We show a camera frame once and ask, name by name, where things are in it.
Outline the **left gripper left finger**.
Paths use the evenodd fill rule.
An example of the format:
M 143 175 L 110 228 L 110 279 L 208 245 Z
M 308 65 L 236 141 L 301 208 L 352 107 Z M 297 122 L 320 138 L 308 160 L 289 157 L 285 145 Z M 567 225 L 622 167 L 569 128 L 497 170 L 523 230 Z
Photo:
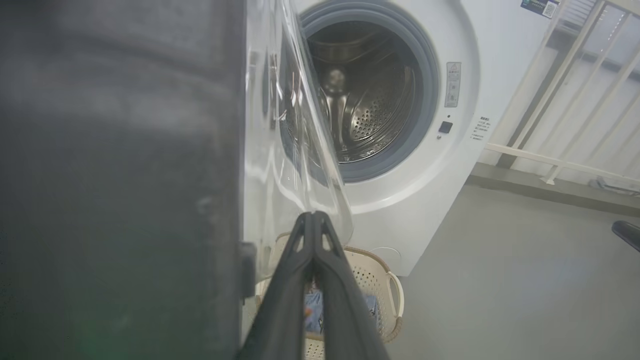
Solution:
M 298 216 L 237 360 L 304 360 L 305 292 L 313 277 L 314 214 Z

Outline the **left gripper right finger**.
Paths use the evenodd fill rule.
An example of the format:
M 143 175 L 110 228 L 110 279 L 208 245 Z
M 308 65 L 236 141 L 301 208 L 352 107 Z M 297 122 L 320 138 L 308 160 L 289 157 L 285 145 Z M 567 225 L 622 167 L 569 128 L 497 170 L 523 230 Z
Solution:
M 313 276 L 323 294 L 325 360 L 390 360 L 329 215 L 313 213 Z

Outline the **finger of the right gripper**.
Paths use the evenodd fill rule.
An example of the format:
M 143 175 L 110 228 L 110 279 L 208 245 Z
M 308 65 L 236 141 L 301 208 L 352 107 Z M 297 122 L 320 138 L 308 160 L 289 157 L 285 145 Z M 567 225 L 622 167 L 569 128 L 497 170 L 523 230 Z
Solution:
M 611 225 L 612 232 L 640 253 L 640 227 L 624 220 L 617 220 Z

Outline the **blue cartoon print garment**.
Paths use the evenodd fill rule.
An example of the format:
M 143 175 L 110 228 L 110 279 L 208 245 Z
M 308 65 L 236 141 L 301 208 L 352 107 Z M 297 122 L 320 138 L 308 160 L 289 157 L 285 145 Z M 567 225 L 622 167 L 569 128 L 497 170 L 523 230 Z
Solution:
M 375 326 L 379 326 L 380 314 L 378 313 L 378 302 L 374 295 L 363 294 L 369 317 L 373 319 Z M 324 314 L 323 314 L 323 293 L 319 289 L 312 289 L 304 297 L 305 305 L 305 321 L 304 328 L 306 332 L 315 335 L 323 335 L 324 333 Z

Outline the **dark round washer door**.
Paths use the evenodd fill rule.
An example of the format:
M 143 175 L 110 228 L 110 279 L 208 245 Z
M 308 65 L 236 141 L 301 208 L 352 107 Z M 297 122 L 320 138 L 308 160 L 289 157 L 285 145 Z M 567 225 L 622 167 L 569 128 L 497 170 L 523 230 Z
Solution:
M 310 63 L 293 0 L 0 0 L 0 360 L 238 360 L 343 198 Z

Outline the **white front-load washing machine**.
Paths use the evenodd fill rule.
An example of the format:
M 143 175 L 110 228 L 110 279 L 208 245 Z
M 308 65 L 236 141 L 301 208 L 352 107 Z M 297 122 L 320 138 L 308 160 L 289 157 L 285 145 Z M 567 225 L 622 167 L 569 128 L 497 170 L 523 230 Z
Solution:
M 293 0 L 307 48 L 302 11 L 324 1 Z M 398 276 L 408 276 L 505 116 L 514 92 L 553 27 L 553 18 L 524 9 L 521 0 L 380 1 L 406 11 L 432 46 L 439 82 L 429 129 L 398 166 L 355 183 L 342 178 L 323 110 L 322 129 L 351 214 L 342 240 L 368 252 L 378 247 L 396 249 L 402 258 Z M 310 61 L 314 70 L 311 53 Z M 445 107 L 449 62 L 461 63 L 461 88 L 455 108 Z M 448 134 L 438 132 L 443 121 L 453 123 Z

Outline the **stainless steel washing machine drum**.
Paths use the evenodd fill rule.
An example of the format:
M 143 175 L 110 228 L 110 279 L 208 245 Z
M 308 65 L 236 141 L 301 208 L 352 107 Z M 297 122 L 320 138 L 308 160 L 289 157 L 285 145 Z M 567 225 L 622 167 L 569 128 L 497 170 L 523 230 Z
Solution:
M 341 164 L 374 157 L 409 124 L 421 83 L 409 44 L 377 23 L 332 23 L 308 39 Z

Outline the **grey rubber door gasket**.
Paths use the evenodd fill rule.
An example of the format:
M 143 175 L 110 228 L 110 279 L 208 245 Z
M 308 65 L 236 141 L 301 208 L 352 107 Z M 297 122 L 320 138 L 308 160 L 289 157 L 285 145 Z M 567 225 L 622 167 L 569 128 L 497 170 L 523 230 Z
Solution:
M 365 182 L 380 177 L 405 161 L 426 135 L 434 118 L 435 105 L 439 95 L 438 65 L 431 43 L 425 32 L 419 27 L 418 22 L 399 5 L 383 0 L 325 0 L 303 10 L 301 14 L 301 25 L 306 40 L 311 34 L 328 25 L 354 21 L 381 25 L 393 30 L 404 39 L 416 57 L 420 68 L 420 84 L 409 123 L 390 146 L 375 156 L 346 163 L 338 161 L 336 150 L 334 150 L 339 171 L 346 183 Z M 322 109 L 325 114 L 320 82 L 318 85 L 318 96 L 322 101 Z M 327 116 L 326 121 L 330 134 Z

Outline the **cream perforated laundry basket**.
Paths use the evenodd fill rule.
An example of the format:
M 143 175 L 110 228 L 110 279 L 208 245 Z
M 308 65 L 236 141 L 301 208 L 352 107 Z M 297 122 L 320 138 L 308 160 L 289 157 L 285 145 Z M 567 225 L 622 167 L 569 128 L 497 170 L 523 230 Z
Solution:
M 370 251 L 346 246 L 343 248 L 350 270 L 362 294 L 377 299 L 379 326 L 375 328 L 384 344 L 397 338 L 403 323 L 405 296 L 399 278 L 386 263 Z M 311 281 L 306 294 L 320 287 Z M 305 360 L 325 360 L 323 334 L 306 332 Z

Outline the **round drain filter cover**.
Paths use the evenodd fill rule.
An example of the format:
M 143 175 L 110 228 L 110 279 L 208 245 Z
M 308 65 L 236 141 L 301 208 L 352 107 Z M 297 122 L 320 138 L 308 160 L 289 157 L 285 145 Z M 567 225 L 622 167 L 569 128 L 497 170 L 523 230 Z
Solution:
M 402 255 L 395 248 L 378 246 L 371 249 L 370 252 L 383 260 L 391 272 L 398 275 L 398 270 L 402 269 Z

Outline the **white slatted railing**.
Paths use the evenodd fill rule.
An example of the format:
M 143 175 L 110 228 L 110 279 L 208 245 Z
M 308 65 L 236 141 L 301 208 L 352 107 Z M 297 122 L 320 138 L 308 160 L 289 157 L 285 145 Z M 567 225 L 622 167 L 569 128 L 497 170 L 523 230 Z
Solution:
M 640 197 L 640 0 L 558 0 L 479 162 Z

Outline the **grey warning sticker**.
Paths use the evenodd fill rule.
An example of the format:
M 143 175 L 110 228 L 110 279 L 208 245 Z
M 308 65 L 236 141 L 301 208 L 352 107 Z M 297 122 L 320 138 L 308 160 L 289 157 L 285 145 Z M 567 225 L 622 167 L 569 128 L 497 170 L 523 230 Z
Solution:
M 448 62 L 446 64 L 446 92 L 445 107 L 454 109 L 458 106 L 461 88 L 462 63 Z

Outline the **small dark QR sticker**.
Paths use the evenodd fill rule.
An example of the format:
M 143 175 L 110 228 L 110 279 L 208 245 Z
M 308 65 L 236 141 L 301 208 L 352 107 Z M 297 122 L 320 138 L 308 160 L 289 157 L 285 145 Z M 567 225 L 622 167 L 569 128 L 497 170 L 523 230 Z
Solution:
M 560 6 L 560 2 L 557 0 L 521 0 L 519 6 L 530 12 L 544 16 L 544 18 L 552 19 Z

